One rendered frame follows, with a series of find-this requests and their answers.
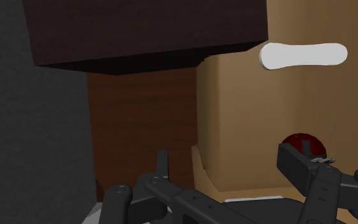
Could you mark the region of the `brown wooden cabinet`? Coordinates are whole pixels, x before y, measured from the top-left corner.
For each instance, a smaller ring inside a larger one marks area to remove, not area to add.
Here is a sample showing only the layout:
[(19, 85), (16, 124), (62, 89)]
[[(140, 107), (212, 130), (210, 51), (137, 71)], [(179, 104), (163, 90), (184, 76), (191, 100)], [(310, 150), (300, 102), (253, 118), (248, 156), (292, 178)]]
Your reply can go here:
[(195, 69), (112, 76), (87, 74), (97, 200), (110, 186), (134, 186), (169, 152), (169, 178), (193, 187), (197, 141)]

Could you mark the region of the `red round object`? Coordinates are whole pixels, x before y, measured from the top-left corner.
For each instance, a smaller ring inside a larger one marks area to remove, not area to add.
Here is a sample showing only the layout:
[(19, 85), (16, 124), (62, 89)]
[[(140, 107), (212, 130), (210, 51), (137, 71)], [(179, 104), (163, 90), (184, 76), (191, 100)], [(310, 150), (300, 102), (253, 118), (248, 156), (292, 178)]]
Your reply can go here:
[(282, 142), (290, 144), (310, 160), (315, 158), (327, 158), (323, 143), (313, 135), (306, 133), (292, 134), (286, 137)]

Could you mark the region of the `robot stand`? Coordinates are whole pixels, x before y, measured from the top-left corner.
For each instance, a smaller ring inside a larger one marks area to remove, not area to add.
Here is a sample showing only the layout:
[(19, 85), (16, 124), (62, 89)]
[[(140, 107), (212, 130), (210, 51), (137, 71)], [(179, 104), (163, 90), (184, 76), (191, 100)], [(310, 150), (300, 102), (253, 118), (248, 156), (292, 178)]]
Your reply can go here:
[(268, 39), (266, 0), (22, 0), (35, 65), (100, 74), (195, 67)]

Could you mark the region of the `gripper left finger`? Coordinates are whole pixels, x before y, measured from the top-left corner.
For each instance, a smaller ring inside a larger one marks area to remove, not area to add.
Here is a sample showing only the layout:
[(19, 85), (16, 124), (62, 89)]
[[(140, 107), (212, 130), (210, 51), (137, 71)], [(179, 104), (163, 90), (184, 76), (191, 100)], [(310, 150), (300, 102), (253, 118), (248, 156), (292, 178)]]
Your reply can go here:
[(168, 151), (158, 152), (155, 172), (141, 174), (134, 188), (115, 185), (104, 192), (99, 224), (143, 224), (172, 211), (172, 224), (254, 224), (224, 204), (169, 181)]

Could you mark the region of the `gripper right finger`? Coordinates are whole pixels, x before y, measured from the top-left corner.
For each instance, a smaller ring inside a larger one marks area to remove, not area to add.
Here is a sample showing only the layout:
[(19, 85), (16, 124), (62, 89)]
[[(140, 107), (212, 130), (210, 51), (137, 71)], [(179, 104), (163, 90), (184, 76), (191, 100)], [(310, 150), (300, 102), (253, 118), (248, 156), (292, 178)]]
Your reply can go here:
[(277, 168), (305, 197), (298, 224), (336, 224), (339, 208), (358, 220), (358, 170), (350, 176), (312, 162), (287, 143), (279, 144)]

